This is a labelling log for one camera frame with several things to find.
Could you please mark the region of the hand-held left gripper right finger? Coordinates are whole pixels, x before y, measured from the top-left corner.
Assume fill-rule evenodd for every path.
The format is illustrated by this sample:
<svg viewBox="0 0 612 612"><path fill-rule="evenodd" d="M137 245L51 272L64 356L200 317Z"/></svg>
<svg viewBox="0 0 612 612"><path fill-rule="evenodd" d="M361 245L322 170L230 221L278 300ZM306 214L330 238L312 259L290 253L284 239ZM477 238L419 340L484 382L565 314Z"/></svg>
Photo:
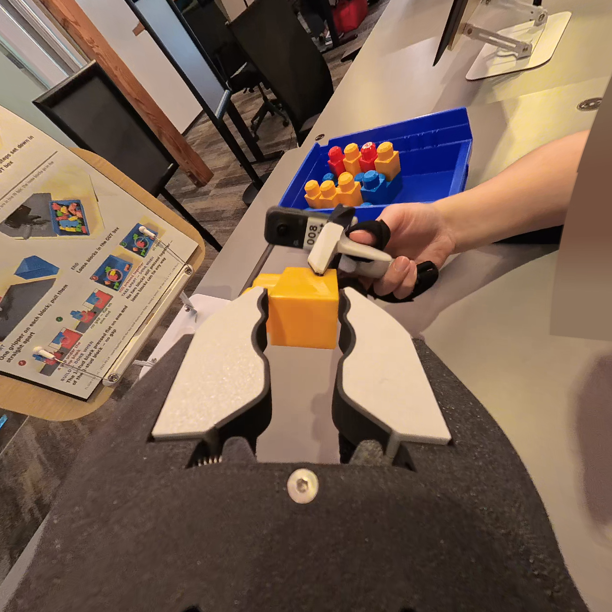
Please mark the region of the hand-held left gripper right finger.
<svg viewBox="0 0 612 612"><path fill-rule="evenodd" d="M356 288L340 290L341 358L332 420L353 447L376 441L393 462L409 442L447 446L452 436L410 333Z"/></svg>

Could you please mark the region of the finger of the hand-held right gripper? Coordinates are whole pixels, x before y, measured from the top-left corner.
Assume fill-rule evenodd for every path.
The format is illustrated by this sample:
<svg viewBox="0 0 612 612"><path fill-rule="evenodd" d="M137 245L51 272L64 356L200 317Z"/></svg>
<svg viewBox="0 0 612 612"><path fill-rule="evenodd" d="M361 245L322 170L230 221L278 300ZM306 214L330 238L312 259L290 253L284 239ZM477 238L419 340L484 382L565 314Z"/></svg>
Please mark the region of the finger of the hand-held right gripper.
<svg viewBox="0 0 612 612"><path fill-rule="evenodd" d="M343 227L339 224L325 224L317 235L317 239L307 263L316 275L324 275L329 265L337 254L337 247L343 235Z"/></svg>

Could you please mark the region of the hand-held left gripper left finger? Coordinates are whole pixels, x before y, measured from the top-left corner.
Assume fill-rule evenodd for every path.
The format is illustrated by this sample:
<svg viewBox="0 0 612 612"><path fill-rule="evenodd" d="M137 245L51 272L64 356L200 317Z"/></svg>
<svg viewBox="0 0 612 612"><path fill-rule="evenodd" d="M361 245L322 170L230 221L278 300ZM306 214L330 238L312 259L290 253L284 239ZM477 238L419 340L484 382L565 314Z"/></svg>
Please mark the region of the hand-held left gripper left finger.
<svg viewBox="0 0 612 612"><path fill-rule="evenodd" d="M256 448L272 418L264 350L269 298L251 288L195 330L152 429L155 441L204 440L220 452L234 436Z"/></svg>

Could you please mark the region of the cluster of assembled block steps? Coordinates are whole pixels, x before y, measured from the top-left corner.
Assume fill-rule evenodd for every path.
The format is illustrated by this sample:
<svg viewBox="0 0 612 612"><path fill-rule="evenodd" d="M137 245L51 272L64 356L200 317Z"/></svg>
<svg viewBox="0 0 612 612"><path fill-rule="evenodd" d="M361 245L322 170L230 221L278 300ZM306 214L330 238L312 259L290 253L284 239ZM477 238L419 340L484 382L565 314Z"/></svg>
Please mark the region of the cluster of assembled block steps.
<svg viewBox="0 0 612 612"><path fill-rule="evenodd" d="M320 180L304 184L303 198L312 209L387 206L402 191L400 153L390 141L335 145L327 153L327 167Z"/></svg>

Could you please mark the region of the yellow two-stud toy block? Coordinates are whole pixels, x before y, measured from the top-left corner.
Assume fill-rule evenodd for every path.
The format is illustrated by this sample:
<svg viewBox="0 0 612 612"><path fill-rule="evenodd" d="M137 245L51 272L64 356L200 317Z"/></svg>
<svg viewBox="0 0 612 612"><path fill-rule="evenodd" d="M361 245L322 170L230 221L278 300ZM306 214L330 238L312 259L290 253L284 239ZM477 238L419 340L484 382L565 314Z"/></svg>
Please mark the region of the yellow two-stud toy block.
<svg viewBox="0 0 612 612"><path fill-rule="evenodd" d="M275 346L334 349L337 344L339 284L337 272L316 275L309 267L261 273L251 288L267 290L266 332Z"/></svg>

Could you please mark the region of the blue plastic bin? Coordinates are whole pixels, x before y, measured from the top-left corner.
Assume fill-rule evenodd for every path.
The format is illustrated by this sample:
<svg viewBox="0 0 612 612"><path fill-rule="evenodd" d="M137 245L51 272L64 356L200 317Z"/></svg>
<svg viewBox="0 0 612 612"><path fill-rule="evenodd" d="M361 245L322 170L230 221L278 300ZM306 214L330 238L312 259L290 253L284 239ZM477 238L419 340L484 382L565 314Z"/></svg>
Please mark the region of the blue plastic bin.
<svg viewBox="0 0 612 612"><path fill-rule="evenodd" d="M304 186L329 171L328 151L351 142L391 142L399 152L401 189L392 203L432 203L465 189L472 150L466 107L440 111L316 142L279 201L282 208L308 209Z"/></svg>

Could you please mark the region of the person's right forearm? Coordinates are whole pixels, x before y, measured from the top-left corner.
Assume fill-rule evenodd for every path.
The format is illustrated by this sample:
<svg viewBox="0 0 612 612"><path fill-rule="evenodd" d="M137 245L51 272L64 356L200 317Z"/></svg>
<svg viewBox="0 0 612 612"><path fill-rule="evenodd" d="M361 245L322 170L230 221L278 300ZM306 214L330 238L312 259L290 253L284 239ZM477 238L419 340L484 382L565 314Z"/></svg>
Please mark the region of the person's right forearm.
<svg viewBox="0 0 612 612"><path fill-rule="evenodd" d="M564 223L589 130L544 144L497 176L434 203L452 254Z"/></svg>

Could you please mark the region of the black pole stand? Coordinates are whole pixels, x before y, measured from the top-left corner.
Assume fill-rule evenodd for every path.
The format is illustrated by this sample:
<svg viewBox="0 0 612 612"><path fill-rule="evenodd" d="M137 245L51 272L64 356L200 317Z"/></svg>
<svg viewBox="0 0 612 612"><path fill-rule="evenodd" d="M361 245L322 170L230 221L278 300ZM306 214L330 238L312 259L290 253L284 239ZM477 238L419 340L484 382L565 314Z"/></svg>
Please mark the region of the black pole stand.
<svg viewBox="0 0 612 612"><path fill-rule="evenodd" d="M247 172L249 177L251 177L251 183L248 188L246 188L243 193L242 200L246 206L250 206L250 204L254 201L256 195L259 193L261 188L264 185L264 182L269 177L269 173L264 174L262 177L259 177L253 167L253 163L263 163L268 161L274 161L279 159L283 152L275 151L272 154L265 155L263 151L260 149L258 141L255 139L254 135L251 132L251 129L247 126L239 111L237 110L235 104L232 102L232 93L230 91L229 86L226 84L223 79L220 71L216 68L211 58L205 52L202 45L198 42L192 30L189 28L186 23L184 17L182 16L180 9L184 8L190 1L168 1L169 6L171 7L174 14L179 19L180 25L186 30L190 40L195 44L196 50L198 50L202 55L207 64L213 69L215 75L220 79L221 84L224 85L227 90L229 90L229 94L226 96L226 101L222 102L222 110L221 117L229 116L229 119L232 121L233 125L237 128L242 140L250 150L253 160L251 161L249 157L242 151L240 145L238 143L231 144L230 141L227 141L228 146L234 153L239 153L239 161L243 166L244 170Z"/></svg>

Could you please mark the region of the white board stand base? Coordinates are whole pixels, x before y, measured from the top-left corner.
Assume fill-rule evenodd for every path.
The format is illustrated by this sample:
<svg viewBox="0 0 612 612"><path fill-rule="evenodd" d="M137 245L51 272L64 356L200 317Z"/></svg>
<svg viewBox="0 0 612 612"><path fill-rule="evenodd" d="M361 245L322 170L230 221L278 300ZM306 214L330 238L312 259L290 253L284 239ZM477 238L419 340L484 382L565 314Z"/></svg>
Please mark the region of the white board stand base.
<svg viewBox="0 0 612 612"><path fill-rule="evenodd" d="M139 379L142 379L184 335L193 335L208 317L229 303L229 300L203 294L195 294L189 300L195 308L186 310L186 305L181 308L152 351L147 365L141 367Z"/></svg>

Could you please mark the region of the wooden instruction board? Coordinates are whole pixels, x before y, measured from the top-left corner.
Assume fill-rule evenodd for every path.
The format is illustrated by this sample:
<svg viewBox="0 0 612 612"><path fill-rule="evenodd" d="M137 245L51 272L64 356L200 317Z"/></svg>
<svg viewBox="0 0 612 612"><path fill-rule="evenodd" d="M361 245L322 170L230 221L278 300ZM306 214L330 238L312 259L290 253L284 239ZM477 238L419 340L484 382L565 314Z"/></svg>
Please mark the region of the wooden instruction board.
<svg viewBox="0 0 612 612"><path fill-rule="evenodd" d="M204 250L102 157L1 108L1 414L99 408Z"/></svg>

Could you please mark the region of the black office chair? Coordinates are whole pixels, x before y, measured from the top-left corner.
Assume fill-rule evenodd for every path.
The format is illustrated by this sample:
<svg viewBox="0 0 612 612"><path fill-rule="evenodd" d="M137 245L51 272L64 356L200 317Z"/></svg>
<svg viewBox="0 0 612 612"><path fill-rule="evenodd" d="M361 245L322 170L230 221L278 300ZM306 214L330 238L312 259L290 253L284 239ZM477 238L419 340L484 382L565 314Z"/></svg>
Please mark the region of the black office chair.
<svg viewBox="0 0 612 612"><path fill-rule="evenodd" d="M180 12L220 71L231 93L237 94L240 91L260 93L263 103L250 122L250 129L255 139L259 139L258 130L268 114L280 117L283 126L289 126L289 119L279 101L266 96L264 89L268 89L269 85L264 82L259 70L241 50L227 27L227 18L218 4L215 1L190 1L180 9Z"/></svg>
<svg viewBox="0 0 612 612"><path fill-rule="evenodd" d="M334 93L325 58L287 1L254 1L226 25L287 112L301 146Z"/></svg>

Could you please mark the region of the black framed dark panel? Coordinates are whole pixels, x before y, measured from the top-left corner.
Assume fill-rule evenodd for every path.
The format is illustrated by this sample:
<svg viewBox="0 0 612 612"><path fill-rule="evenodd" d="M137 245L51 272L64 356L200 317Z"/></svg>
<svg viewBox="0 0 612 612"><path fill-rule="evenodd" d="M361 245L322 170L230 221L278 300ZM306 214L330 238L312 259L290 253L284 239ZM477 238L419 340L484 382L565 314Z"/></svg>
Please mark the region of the black framed dark panel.
<svg viewBox="0 0 612 612"><path fill-rule="evenodd" d="M79 148L104 158L154 197L162 195L203 240L222 250L217 239L167 191L178 162L96 61L33 104Z"/></svg>

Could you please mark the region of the red plastic bin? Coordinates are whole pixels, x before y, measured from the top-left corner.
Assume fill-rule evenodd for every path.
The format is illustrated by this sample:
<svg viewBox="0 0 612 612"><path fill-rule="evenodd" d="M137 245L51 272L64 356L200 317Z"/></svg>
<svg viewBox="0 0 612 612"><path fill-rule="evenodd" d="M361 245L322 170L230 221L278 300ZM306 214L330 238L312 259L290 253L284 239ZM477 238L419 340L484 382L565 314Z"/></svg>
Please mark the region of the red plastic bin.
<svg viewBox="0 0 612 612"><path fill-rule="evenodd" d="M368 1L336 1L332 9L334 25L339 34L356 30L368 14Z"/></svg>

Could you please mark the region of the tablet on white stand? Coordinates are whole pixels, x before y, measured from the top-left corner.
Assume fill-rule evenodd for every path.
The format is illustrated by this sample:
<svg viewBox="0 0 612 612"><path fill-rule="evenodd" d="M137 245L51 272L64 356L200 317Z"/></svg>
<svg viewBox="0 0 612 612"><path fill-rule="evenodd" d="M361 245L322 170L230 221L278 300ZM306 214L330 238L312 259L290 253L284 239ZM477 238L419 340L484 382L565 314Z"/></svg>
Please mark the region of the tablet on white stand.
<svg viewBox="0 0 612 612"><path fill-rule="evenodd" d="M481 6L514 11L524 22L493 31L478 26L473 15ZM547 63L570 22L572 13L550 13L541 1L454 1L444 27L433 66L445 51L450 51L460 37L482 42L466 80L477 81L525 70Z"/></svg>

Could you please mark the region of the wooden support post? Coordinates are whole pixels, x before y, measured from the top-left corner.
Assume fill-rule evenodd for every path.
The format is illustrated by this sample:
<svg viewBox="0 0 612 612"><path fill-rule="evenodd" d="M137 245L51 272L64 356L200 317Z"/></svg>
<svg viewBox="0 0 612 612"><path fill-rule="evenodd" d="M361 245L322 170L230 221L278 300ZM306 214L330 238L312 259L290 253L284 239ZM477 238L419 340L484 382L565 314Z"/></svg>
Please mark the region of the wooden support post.
<svg viewBox="0 0 612 612"><path fill-rule="evenodd" d="M77 43L88 58L95 60L119 88L162 144L172 153L188 178L203 187L214 173L189 146L172 121L113 50L76 1L40 1L40 4Z"/></svg>

